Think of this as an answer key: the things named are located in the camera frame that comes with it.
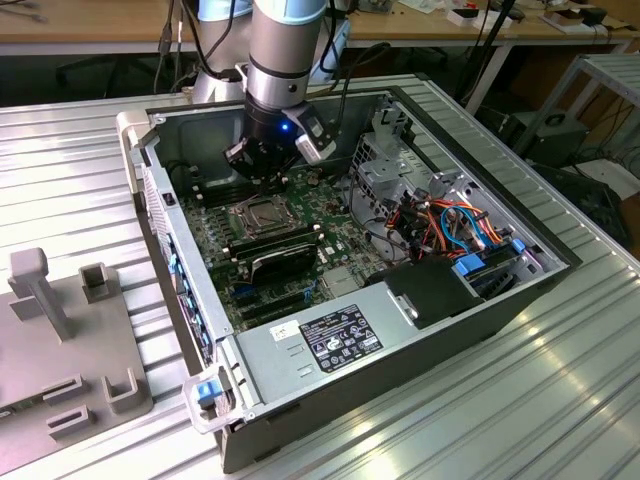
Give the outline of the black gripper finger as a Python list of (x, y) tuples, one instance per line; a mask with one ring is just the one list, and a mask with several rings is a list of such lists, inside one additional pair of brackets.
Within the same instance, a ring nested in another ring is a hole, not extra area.
[(286, 190), (289, 182), (287, 173), (295, 165), (295, 158), (291, 157), (283, 164), (272, 178), (272, 191), (280, 193)]
[(239, 141), (224, 151), (229, 166), (242, 177), (249, 180), (259, 194), (265, 194), (269, 188), (270, 156), (260, 141)]

